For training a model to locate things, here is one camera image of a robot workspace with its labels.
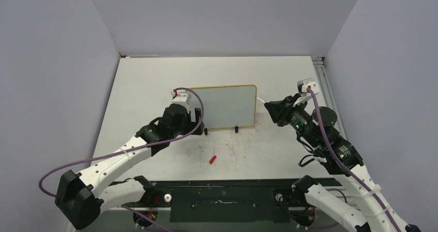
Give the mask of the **red marker cap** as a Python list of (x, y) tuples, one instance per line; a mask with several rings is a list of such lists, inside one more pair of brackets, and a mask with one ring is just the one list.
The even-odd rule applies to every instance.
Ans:
[(213, 164), (213, 162), (216, 160), (216, 158), (217, 158), (217, 156), (213, 156), (213, 157), (210, 159), (209, 164)]

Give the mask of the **yellow framed whiteboard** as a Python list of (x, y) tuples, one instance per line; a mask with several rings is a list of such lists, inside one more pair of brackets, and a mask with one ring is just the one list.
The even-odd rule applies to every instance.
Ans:
[(253, 127), (256, 123), (257, 86), (226, 85), (193, 87), (204, 105), (208, 131)]

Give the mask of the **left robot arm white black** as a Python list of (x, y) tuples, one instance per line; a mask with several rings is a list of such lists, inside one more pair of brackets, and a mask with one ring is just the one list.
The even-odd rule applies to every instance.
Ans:
[(108, 209), (137, 202), (149, 206), (154, 199), (152, 183), (137, 176), (123, 183), (113, 184), (136, 164), (153, 157), (171, 142), (189, 135), (201, 135), (204, 129), (204, 106), (195, 109), (191, 121), (188, 104), (172, 103), (161, 117), (141, 127), (135, 135), (115, 152), (93, 158), (94, 165), (77, 173), (62, 174), (55, 205), (75, 229), (84, 229)]

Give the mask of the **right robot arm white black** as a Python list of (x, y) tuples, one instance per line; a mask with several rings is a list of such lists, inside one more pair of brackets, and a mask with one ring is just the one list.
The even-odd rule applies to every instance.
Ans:
[(361, 155), (334, 128), (336, 113), (318, 105), (311, 114), (305, 111), (311, 98), (311, 94), (296, 94), (266, 102), (264, 107), (277, 126), (293, 127), (297, 140), (304, 142), (313, 161), (341, 184), (356, 206), (342, 201), (309, 175), (292, 184), (294, 202), (320, 209), (347, 231), (419, 231), (418, 226), (406, 222), (390, 206)]

